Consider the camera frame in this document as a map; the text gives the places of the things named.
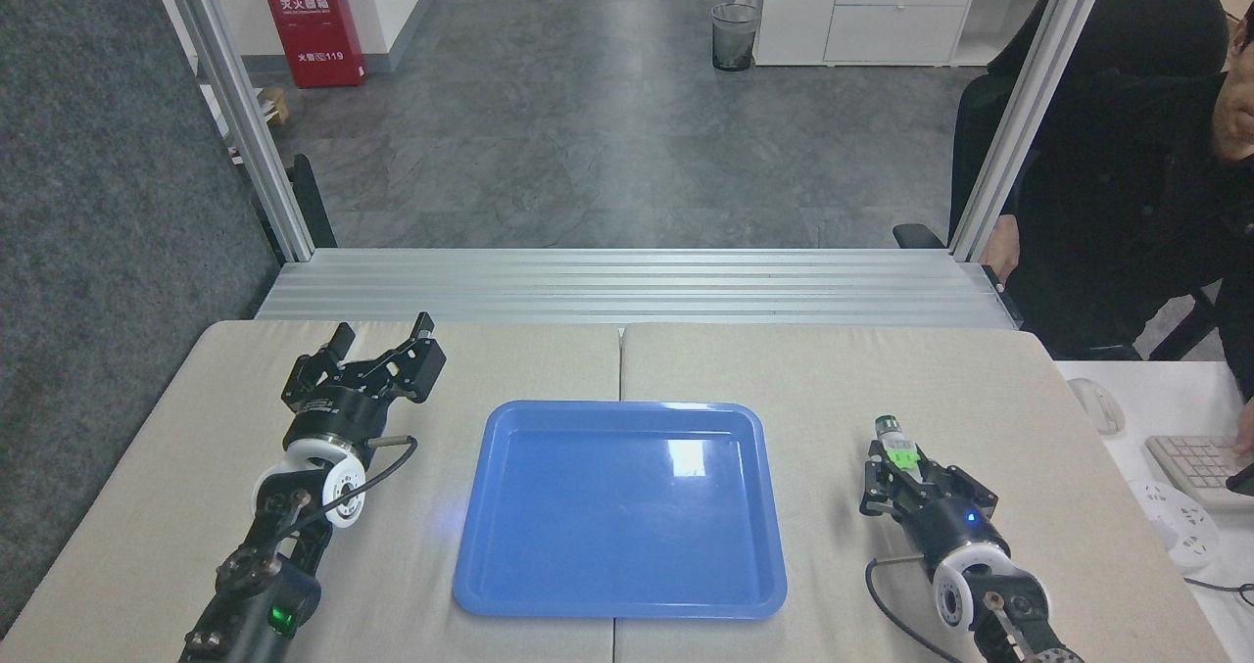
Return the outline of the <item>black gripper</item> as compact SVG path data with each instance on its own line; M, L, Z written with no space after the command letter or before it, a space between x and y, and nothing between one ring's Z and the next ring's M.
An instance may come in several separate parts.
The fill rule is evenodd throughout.
M285 435L285 447L305 439L337 439L362 446L380 437L394 399L425 404L445 363L445 353L433 338L434 320L418 315L406 341L376 358L344 365L357 333L340 322L330 341L312 355L298 355L285 384L282 399L295 417ZM337 378L342 385L319 385Z
M919 510L905 515L905 536L924 556L927 572L935 572L946 556L967 545L994 545L1011 556L1008 543L981 510L994 510L998 496L963 467L919 462L920 479L905 488L905 498ZM897 494L904 489L905 472L882 442L870 442L863 462L863 494L859 513L865 516L897 514Z

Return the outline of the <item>person's right hand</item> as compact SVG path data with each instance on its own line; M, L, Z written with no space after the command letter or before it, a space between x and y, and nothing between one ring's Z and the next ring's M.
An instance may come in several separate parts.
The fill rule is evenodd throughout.
M979 263L988 266L998 285L1006 285L1020 264L1020 226L1016 216L999 216L991 228L989 239Z

